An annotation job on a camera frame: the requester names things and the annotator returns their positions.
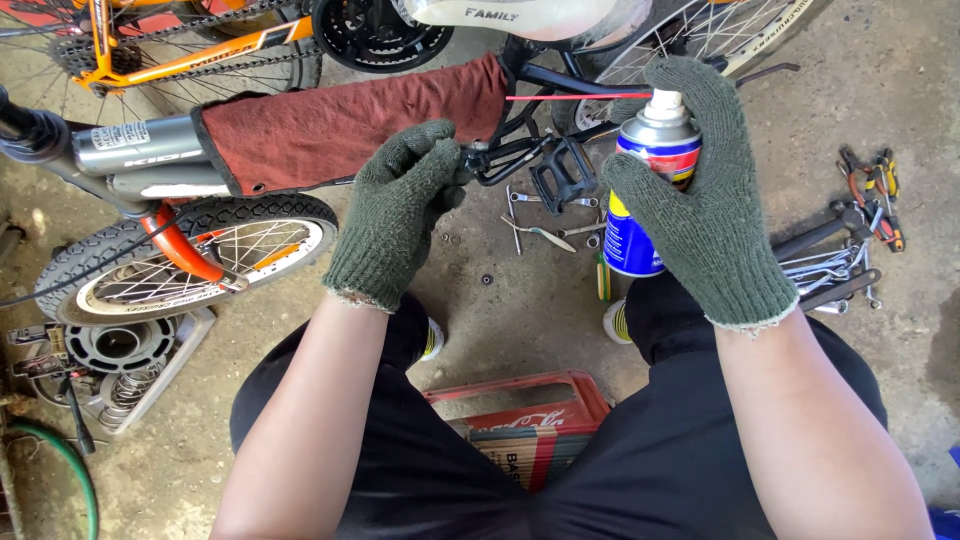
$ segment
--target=coil spring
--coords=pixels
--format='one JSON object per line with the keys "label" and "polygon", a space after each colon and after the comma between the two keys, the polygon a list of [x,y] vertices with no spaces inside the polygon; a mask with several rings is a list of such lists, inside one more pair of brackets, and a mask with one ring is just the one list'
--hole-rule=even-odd
{"label": "coil spring", "polygon": [[100,412],[100,423],[105,428],[116,430],[123,421],[130,416],[147,390],[154,385],[160,375],[160,367],[156,364],[129,373],[122,373],[117,382],[109,390],[112,405],[107,405]]}

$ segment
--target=sticker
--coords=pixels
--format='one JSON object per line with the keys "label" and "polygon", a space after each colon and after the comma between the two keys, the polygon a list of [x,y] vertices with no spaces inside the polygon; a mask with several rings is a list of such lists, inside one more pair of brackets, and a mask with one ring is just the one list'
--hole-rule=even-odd
{"label": "sticker", "polygon": [[107,126],[90,130],[90,138],[97,150],[109,150],[150,142],[146,122],[130,122],[119,126]]}

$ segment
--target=bicycle chain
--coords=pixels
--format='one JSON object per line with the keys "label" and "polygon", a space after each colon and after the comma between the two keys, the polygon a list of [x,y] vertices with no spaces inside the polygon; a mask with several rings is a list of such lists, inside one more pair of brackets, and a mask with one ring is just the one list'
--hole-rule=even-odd
{"label": "bicycle chain", "polygon": [[[117,46],[122,47],[124,45],[136,44],[141,41],[149,41],[157,39],[158,37],[170,37],[177,34],[182,34],[185,32],[191,32],[198,28],[210,28],[213,26],[218,26],[224,22],[229,22],[232,20],[243,20],[252,15],[272,12],[278,8],[283,8],[290,5],[298,4],[301,0],[260,0],[259,2],[247,6],[246,8],[236,10],[233,12],[226,12],[221,15],[210,15],[201,19],[192,20],[187,23],[183,23],[177,26],[171,26],[169,28],[164,28],[161,30],[156,30],[153,32],[148,32],[140,34],[138,36],[126,36],[117,39]],[[235,71],[238,69],[250,69],[252,67],[259,67],[261,65],[270,65],[274,63],[284,63],[288,61],[299,60],[302,58],[311,57],[314,55],[320,54],[322,51],[318,49],[305,51],[302,53],[296,53],[291,55],[281,55],[278,57],[270,59],[262,59],[258,61],[244,61],[240,63],[231,63],[228,65],[216,65],[212,67],[205,67],[203,69],[195,69],[192,71],[184,71],[182,73],[177,73],[174,75],[167,75],[166,77],[160,77],[158,79],[153,79],[146,83],[137,83],[133,85],[127,85],[125,87],[140,86],[140,85],[153,85],[156,83],[165,83],[170,81],[181,81],[184,79],[194,79],[197,77],[203,77],[206,75],[215,75],[217,73],[225,73],[228,71]],[[73,57],[93,55],[93,42],[91,41],[86,46],[75,46],[69,48],[66,52],[60,53],[60,59],[62,61],[68,61]]]}

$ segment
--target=bicycle seat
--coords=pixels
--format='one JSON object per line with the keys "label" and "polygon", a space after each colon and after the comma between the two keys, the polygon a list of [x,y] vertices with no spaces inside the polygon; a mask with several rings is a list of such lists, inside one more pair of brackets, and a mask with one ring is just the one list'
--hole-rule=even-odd
{"label": "bicycle seat", "polygon": [[561,50],[602,46],[628,36],[646,18],[652,1],[402,0],[410,16],[423,24],[493,28]]}

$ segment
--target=hand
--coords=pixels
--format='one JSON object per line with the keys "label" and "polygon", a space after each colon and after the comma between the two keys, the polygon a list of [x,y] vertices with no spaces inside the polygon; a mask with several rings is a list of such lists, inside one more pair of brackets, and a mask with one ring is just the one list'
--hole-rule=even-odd
{"label": "hand", "polygon": [[655,59],[649,84],[678,90],[703,131],[693,181],[681,193],[642,161],[615,154],[601,182],[613,189],[677,280],[713,324],[756,331],[773,326],[800,299],[777,265],[763,230],[756,164],[732,82],[691,58]]}
{"label": "hand", "polygon": [[453,123],[430,120],[387,139],[355,177],[347,223],[323,283],[393,313],[430,253],[430,233],[463,202]]}

